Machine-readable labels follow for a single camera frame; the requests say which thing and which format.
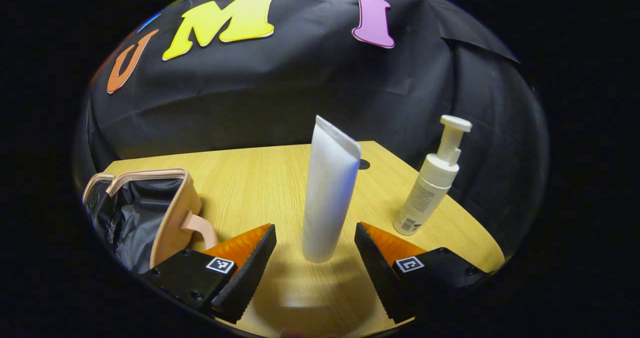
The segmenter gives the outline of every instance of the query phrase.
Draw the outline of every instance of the beige bag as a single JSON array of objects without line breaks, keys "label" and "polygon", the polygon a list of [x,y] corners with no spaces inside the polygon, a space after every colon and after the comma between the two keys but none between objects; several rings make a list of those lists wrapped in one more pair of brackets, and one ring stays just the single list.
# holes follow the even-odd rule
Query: beige bag
[{"label": "beige bag", "polygon": [[201,233],[205,249],[218,244],[210,222],[199,217],[201,199],[185,169],[94,175],[82,204],[98,236],[126,268],[144,273]]}]

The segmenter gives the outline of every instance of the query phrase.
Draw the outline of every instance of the letter i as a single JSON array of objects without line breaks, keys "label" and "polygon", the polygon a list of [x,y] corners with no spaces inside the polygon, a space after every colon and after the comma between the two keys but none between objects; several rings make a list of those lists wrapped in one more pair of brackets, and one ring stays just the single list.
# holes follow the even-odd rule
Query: letter i
[{"label": "letter i", "polygon": [[387,8],[391,5],[386,0],[358,0],[360,22],[351,33],[359,41],[383,48],[396,45],[389,35],[387,25]]}]

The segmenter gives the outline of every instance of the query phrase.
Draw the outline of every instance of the table surface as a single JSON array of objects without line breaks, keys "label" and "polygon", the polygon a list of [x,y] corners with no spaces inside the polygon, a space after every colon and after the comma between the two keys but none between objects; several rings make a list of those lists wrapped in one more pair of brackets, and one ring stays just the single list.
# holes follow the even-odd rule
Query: table surface
[{"label": "table surface", "polygon": [[[311,263],[302,254],[310,144],[117,160],[105,171],[118,176],[186,169],[202,199],[199,215],[213,224],[220,242],[262,224],[276,225],[278,244],[253,299],[234,324],[238,329],[266,337],[277,337],[285,327],[310,337],[357,337],[398,326],[387,317],[354,243],[357,222],[425,250],[448,247],[485,272],[505,262],[486,229],[448,196],[416,234],[397,233],[393,219],[418,172],[377,142],[359,144],[362,159],[371,165],[358,171],[338,247],[324,263]],[[189,247],[203,251],[202,237],[194,234]]]}]

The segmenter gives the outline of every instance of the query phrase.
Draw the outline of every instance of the screw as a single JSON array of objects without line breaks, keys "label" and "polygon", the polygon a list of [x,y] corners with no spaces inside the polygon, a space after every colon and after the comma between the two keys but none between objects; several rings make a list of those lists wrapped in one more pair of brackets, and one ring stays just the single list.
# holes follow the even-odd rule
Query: screw
[{"label": "screw", "polygon": [[368,161],[366,161],[364,159],[360,160],[359,167],[358,167],[359,170],[366,170],[369,167],[371,167],[371,163],[369,163]]},{"label": "screw", "polygon": [[191,297],[195,300],[201,300],[204,298],[204,295],[202,295],[202,293],[200,293],[197,290],[192,290],[191,291]]}]

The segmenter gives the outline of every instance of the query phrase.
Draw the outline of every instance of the yellow letter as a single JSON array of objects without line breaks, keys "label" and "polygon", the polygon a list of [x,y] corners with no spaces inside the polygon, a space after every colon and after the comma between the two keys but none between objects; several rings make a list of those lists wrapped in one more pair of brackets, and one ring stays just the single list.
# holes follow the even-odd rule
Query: yellow letter
[{"label": "yellow letter", "polygon": [[173,37],[171,46],[162,54],[162,60],[168,61],[189,52],[192,48],[189,40],[192,29],[200,46],[205,47],[229,19],[229,27],[220,33],[222,42],[269,37],[274,33],[274,26],[267,22],[271,2],[272,0],[234,0],[226,8],[220,9],[215,1],[208,1],[187,10],[182,15],[184,20]]}]

